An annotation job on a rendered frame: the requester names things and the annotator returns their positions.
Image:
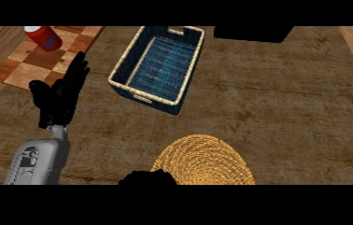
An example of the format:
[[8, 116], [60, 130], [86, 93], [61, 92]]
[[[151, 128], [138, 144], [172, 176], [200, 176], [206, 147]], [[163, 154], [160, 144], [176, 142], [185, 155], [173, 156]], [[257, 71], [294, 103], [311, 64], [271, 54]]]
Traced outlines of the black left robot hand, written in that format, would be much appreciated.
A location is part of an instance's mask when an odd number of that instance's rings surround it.
[[79, 94], [91, 73], [86, 53], [79, 51], [67, 73], [52, 85], [42, 80], [30, 82], [33, 102], [40, 109], [39, 127], [48, 129], [54, 125], [67, 127], [73, 121]]

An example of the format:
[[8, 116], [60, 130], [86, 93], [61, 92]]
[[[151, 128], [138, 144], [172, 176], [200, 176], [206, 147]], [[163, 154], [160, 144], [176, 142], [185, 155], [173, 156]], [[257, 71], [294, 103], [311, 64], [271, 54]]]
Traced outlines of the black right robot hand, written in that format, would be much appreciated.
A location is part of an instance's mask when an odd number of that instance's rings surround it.
[[169, 172], [161, 169], [157, 171], [132, 171], [119, 181], [120, 186], [150, 185], [150, 186], [173, 186], [176, 180]]

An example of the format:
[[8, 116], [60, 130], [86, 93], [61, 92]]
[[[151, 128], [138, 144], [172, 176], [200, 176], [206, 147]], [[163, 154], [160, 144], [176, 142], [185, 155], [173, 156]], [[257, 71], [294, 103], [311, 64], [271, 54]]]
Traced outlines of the round woven yellow placemat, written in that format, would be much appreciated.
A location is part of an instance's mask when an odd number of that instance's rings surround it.
[[167, 172], [179, 185], [254, 185], [247, 162], [232, 146], [207, 134], [179, 138], [161, 151], [151, 171]]

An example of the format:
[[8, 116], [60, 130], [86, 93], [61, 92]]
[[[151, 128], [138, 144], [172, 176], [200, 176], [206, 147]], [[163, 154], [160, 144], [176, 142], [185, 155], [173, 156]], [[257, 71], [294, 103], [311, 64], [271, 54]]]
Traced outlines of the blue wicker basket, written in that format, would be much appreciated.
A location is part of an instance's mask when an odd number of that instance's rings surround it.
[[204, 31], [194, 26], [142, 26], [108, 78], [120, 96], [179, 114], [198, 66]]

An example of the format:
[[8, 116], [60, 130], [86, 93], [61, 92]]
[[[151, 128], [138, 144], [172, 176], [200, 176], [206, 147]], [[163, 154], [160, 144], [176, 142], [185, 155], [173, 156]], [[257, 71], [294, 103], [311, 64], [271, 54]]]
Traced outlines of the checkered wooden cutting board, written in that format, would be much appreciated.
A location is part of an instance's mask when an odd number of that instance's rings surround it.
[[52, 29], [62, 39], [61, 49], [48, 52], [26, 37], [8, 59], [0, 63], [2, 84], [29, 90], [30, 82], [37, 79], [52, 85], [64, 77], [76, 53], [91, 50], [104, 27], [54, 26]]

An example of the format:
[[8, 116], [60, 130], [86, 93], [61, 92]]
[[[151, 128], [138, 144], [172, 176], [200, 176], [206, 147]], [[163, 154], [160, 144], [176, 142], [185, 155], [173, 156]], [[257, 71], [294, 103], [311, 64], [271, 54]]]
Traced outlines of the red can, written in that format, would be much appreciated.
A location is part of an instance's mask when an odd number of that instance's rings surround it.
[[26, 26], [26, 35], [45, 51], [57, 51], [62, 46], [62, 39], [51, 26]]

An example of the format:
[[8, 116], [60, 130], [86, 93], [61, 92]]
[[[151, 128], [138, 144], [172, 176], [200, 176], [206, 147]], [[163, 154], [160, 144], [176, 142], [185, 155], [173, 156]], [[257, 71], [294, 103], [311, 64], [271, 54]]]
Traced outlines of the black appliance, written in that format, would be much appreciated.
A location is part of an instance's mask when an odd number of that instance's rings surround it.
[[293, 26], [218, 26], [215, 28], [215, 37], [234, 40], [281, 43], [291, 30]]

